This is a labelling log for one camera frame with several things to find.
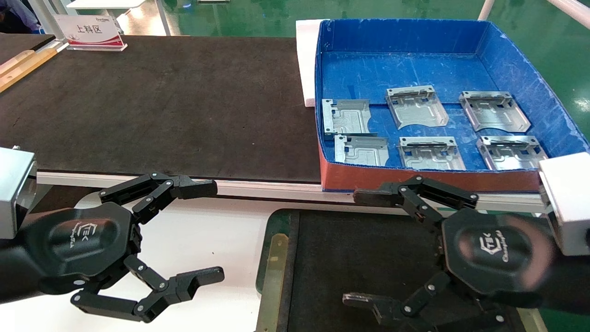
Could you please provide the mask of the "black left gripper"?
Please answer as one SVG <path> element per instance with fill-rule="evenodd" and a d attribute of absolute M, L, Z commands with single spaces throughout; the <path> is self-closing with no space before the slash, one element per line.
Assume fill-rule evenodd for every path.
<path fill-rule="evenodd" d="M 97 207 L 40 214 L 25 227 L 25 252 L 38 273 L 36 287 L 42 294 L 56 296 L 89 284 L 71 297 L 72 305 L 81 311 L 151 323 L 169 306 L 192 300 L 200 286 L 222 282 L 224 270 L 211 267 L 164 279 L 133 255 L 140 244 L 135 223 L 148 223 L 175 199 L 215 197 L 217 193 L 212 179 L 194 181 L 188 176 L 152 172 L 102 189 L 103 204 Z M 134 201 L 138 202 L 132 214 L 122 207 Z M 113 283 L 124 266 L 151 289 L 144 299 L 99 294 L 101 282 Z"/>

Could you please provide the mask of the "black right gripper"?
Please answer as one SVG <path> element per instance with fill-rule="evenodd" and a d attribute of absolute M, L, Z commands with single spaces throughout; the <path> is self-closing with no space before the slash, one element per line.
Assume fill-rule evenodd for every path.
<path fill-rule="evenodd" d="M 520 214 L 478 212 L 478 195 L 422 175 L 379 189 L 356 189 L 354 202 L 363 206 L 402 208 L 415 221 L 441 233 L 445 264 L 460 281 L 483 296 L 536 292 L 556 258 L 557 245 L 547 225 Z M 436 202 L 456 211 L 445 220 Z M 495 332 L 508 322 L 504 309 L 485 306 L 480 313 L 435 325 L 421 317 L 430 301 L 454 284 L 449 272 L 435 274 L 404 301 L 389 296 L 345 293 L 342 303 L 371 311 L 379 325 L 412 332 Z"/>

